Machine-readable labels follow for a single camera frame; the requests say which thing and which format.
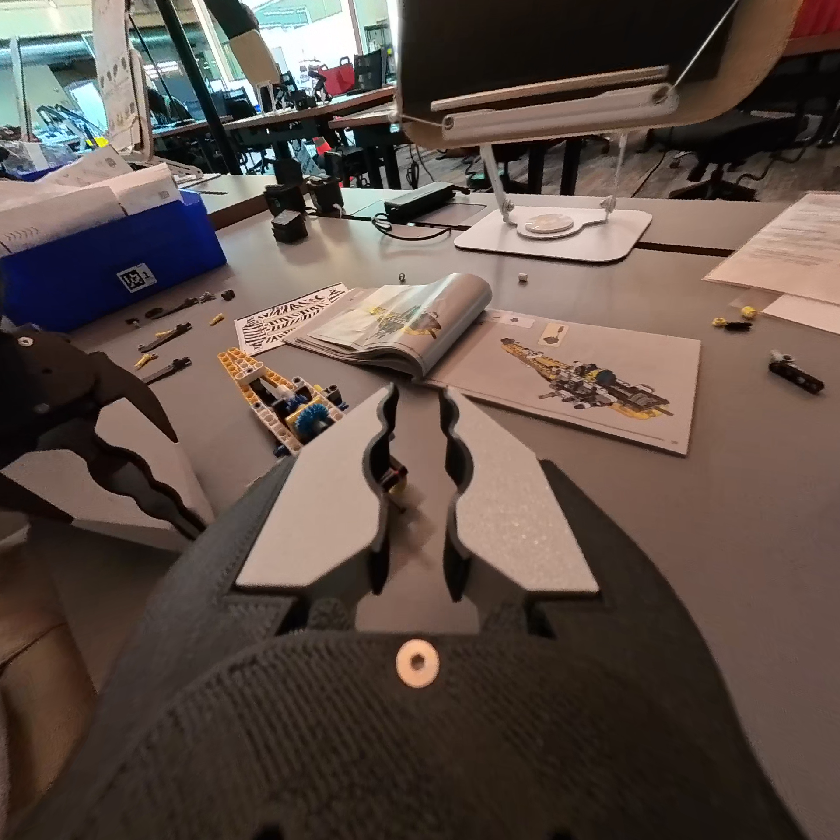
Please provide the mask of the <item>black office chair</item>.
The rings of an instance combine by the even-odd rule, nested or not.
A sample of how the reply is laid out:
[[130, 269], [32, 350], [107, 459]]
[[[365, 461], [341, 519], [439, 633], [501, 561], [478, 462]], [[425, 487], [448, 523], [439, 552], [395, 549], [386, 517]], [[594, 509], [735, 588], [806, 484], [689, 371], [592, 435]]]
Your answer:
[[674, 190], [668, 197], [673, 200], [755, 202], [755, 190], [727, 181], [723, 175], [725, 168], [742, 165], [756, 154], [782, 150], [795, 137], [797, 127], [797, 119], [768, 119], [710, 132], [701, 131], [699, 126], [669, 130], [668, 147], [672, 151], [693, 154], [696, 165], [687, 176], [694, 185]]

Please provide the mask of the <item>red bag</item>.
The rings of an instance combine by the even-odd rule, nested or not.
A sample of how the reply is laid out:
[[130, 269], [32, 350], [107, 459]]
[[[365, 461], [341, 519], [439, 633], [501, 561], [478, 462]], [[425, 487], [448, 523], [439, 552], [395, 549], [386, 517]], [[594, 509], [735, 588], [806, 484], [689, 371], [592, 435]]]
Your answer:
[[337, 66], [321, 65], [317, 70], [324, 79], [323, 86], [329, 98], [345, 95], [354, 89], [354, 63], [348, 56], [342, 56]]

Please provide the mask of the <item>white backed monitor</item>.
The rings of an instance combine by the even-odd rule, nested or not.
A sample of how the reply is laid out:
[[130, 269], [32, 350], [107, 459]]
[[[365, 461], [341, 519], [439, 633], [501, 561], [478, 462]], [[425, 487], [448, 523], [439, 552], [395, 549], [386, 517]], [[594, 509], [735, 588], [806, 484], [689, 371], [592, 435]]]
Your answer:
[[153, 129], [150, 97], [140, 54], [131, 46], [129, 3], [91, 2], [96, 82], [106, 115], [106, 139], [117, 156], [139, 167], [165, 163], [179, 186], [200, 182], [195, 164], [165, 159], [171, 150]]

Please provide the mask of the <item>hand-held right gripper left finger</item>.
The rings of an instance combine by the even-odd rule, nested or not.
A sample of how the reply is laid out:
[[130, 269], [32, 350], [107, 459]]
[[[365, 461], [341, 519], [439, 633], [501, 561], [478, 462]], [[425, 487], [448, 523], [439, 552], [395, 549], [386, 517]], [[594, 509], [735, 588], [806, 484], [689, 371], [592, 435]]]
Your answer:
[[237, 573], [236, 606], [279, 608], [278, 627], [341, 606], [357, 627], [359, 603], [385, 587], [401, 518], [381, 487], [399, 397], [384, 385], [305, 445]]

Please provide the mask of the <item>printed paper sheet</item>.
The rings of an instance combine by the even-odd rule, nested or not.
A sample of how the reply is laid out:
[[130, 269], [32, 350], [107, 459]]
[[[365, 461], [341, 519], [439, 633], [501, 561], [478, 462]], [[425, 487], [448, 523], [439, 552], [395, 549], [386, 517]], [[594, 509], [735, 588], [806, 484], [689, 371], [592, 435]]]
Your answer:
[[704, 280], [837, 305], [839, 194], [805, 194]]

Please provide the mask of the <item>background wooden desk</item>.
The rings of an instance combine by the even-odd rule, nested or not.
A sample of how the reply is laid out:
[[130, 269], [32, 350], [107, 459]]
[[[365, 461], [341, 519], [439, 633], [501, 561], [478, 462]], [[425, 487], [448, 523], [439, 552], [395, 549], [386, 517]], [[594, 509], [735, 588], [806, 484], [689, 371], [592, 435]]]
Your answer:
[[[396, 86], [391, 84], [372, 91], [340, 96], [312, 108], [258, 113], [253, 117], [237, 120], [224, 118], [222, 127], [235, 162], [238, 162], [240, 154], [267, 150], [288, 156], [291, 152], [289, 144], [292, 141], [311, 142], [316, 138], [341, 141], [331, 128], [334, 120], [350, 117], [374, 106], [388, 106], [393, 102], [395, 94]], [[219, 151], [219, 147], [205, 120], [192, 121], [174, 128], [154, 129], [152, 137], [154, 154], [160, 159], [164, 159], [173, 148], [180, 148], [188, 143], [194, 143], [203, 153], [206, 164], [211, 168], [209, 173], [205, 173], [196, 164], [167, 162], [175, 173], [175, 181], [179, 186], [193, 186], [228, 173], [224, 161], [214, 159], [214, 152]]]

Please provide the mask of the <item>plain white paper sheet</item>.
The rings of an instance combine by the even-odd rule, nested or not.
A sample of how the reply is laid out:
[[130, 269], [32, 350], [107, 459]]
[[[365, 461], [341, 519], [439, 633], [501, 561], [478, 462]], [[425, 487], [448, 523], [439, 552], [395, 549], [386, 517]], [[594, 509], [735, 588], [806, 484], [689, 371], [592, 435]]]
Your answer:
[[783, 294], [762, 310], [762, 315], [839, 335], [839, 305]]

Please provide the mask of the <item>black white sticker sheet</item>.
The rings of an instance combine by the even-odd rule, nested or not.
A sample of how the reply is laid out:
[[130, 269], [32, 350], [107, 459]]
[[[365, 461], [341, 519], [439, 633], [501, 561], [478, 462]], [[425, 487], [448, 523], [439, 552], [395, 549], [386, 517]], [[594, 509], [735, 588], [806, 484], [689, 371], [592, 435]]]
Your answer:
[[341, 299], [349, 289], [342, 283], [324, 287], [234, 322], [238, 348], [257, 356], [284, 343], [286, 336]]

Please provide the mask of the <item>white monitor stand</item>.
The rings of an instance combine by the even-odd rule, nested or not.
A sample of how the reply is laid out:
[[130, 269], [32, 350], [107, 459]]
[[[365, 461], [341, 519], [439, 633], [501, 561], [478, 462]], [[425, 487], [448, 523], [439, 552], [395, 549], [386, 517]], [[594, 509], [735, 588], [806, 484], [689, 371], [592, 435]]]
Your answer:
[[651, 213], [616, 206], [611, 194], [596, 206], [539, 206], [516, 203], [498, 172], [488, 143], [479, 147], [497, 209], [455, 240], [471, 253], [606, 265], [629, 256], [651, 227]]

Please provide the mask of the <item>white paper bags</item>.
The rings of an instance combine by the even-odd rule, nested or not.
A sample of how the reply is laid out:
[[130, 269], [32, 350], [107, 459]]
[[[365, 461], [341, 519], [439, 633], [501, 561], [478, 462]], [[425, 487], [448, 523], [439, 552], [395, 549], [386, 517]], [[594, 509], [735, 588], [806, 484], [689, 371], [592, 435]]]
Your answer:
[[103, 147], [34, 182], [2, 180], [1, 257], [181, 201], [167, 164], [134, 169]]

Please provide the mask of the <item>black power adapter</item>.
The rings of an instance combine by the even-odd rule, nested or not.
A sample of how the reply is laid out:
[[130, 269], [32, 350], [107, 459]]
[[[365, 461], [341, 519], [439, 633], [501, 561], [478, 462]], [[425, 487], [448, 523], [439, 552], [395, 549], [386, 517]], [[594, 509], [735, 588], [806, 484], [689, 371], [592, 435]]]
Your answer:
[[393, 196], [384, 200], [385, 218], [393, 224], [407, 224], [443, 207], [455, 197], [456, 192], [454, 185], [432, 182], [399, 196]]

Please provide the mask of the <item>black lego beam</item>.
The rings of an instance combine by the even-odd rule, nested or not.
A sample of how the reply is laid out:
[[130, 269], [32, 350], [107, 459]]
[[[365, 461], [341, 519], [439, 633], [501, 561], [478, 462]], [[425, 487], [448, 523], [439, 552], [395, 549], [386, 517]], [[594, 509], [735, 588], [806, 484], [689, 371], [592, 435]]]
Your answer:
[[789, 382], [803, 391], [818, 395], [824, 390], [824, 383], [817, 377], [805, 372], [794, 356], [777, 350], [770, 352], [769, 372]]

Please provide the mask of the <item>partly built lego model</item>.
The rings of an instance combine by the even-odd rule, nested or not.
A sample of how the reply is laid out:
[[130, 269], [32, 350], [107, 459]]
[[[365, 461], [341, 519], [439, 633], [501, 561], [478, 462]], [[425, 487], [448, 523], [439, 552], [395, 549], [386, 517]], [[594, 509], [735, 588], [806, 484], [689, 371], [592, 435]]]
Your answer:
[[336, 385], [321, 387], [299, 376], [288, 379], [236, 348], [219, 353], [217, 359], [275, 439], [276, 457], [297, 457], [350, 410]]

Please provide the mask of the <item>blue plastic bin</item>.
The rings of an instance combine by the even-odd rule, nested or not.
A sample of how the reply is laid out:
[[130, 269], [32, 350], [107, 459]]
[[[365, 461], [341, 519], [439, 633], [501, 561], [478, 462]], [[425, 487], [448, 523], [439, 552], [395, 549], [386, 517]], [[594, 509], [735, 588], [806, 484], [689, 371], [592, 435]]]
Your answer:
[[2, 314], [69, 332], [227, 264], [202, 198], [171, 202], [2, 258]]

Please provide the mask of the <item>open lego instruction booklet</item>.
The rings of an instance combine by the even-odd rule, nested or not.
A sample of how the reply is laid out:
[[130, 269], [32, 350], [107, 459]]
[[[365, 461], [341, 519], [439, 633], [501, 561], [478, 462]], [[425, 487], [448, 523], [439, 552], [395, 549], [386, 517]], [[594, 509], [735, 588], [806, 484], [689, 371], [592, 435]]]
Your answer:
[[286, 343], [470, 399], [687, 456], [700, 342], [489, 307], [484, 279], [354, 288]]

